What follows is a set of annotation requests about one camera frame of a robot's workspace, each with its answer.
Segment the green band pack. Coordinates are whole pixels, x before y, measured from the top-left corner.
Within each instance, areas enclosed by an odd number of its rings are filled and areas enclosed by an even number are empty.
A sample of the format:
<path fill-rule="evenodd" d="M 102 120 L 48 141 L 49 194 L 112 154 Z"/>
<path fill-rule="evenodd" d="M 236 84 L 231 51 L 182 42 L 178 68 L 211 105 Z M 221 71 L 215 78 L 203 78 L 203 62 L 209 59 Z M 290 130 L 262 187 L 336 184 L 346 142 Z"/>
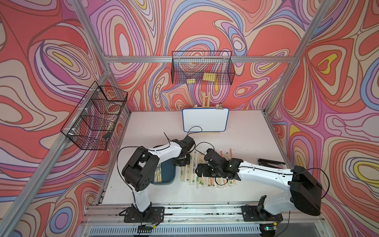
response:
<path fill-rule="evenodd" d="M 193 154 L 190 155 L 190 167 L 189 167 L 189 183 L 192 184 L 194 183 L 194 177 L 193 177 L 193 163 L 195 162 Z"/>
<path fill-rule="evenodd" d="M 187 165 L 186 166 L 186 181 L 189 182 L 190 178 L 191 178 L 191 175 L 190 175 L 190 165 Z"/>

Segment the teal storage box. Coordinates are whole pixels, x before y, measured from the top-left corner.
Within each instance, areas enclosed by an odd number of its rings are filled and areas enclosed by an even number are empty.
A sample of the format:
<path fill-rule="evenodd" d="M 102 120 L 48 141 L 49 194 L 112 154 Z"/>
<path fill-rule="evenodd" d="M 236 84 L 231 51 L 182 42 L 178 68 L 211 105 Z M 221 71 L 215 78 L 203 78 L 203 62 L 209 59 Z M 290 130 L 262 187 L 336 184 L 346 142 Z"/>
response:
<path fill-rule="evenodd" d="M 173 159 L 165 160 L 157 166 L 151 184 L 169 185 L 174 181 L 175 175 L 176 166 L 173 164 Z"/>

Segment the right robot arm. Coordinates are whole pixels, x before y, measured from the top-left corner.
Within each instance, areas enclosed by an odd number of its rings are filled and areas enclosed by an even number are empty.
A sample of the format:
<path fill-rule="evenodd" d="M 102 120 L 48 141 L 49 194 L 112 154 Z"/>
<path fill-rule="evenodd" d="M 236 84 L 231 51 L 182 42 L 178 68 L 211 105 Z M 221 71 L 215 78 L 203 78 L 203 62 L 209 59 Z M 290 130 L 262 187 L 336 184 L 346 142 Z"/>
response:
<path fill-rule="evenodd" d="M 204 160 L 195 169 L 198 177 L 253 181 L 280 189 L 281 193 L 261 197 L 257 206 L 260 213 L 274 216 L 295 209 L 311 216 L 321 213 L 322 185 L 302 166 L 279 169 L 236 158 L 226 160 L 213 149 L 207 150 Z"/>

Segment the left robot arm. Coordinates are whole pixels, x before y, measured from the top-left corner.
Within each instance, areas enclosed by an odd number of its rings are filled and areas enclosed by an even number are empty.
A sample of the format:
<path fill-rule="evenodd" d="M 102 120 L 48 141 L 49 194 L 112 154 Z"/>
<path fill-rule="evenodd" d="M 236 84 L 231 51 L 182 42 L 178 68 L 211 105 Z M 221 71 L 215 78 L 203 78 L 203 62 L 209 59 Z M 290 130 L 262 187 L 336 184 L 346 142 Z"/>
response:
<path fill-rule="evenodd" d="M 167 145 L 155 148 L 136 146 L 135 151 L 126 163 L 120 176 L 132 190 L 132 207 L 144 214 L 151 208 L 148 186 L 154 180 L 154 174 L 159 164 L 170 161 L 173 166 L 186 166 L 190 163 L 190 153 L 195 147 L 195 141 L 190 136 L 182 140 L 170 140 Z"/>

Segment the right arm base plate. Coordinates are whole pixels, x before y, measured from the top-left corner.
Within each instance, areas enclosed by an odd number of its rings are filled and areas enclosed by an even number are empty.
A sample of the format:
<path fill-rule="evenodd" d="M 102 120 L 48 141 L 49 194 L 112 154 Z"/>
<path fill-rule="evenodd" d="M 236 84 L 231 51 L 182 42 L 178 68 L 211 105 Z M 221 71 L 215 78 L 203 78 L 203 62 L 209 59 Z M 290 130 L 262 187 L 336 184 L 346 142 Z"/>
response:
<path fill-rule="evenodd" d="M 277 222 L 283 221 L 282 214 L 272 215 L 265 210 L 258 211 L 257 206 L 243 205 L 241 206 L 241 212 L 244 222 Z"/>

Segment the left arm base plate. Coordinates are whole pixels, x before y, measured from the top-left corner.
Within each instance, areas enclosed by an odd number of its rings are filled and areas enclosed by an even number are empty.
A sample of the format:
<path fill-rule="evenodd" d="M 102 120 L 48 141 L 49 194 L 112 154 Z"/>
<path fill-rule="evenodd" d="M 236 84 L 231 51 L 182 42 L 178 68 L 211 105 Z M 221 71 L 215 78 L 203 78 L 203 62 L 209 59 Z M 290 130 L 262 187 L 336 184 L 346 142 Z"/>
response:
<path fill-rule="evenodd" d="M 162 223 L 164 221 L 165 208 L 163 206 L 148 207 L 144 212 L 133 205 L 128 207 L 124 214 L 124 223 Z"/>

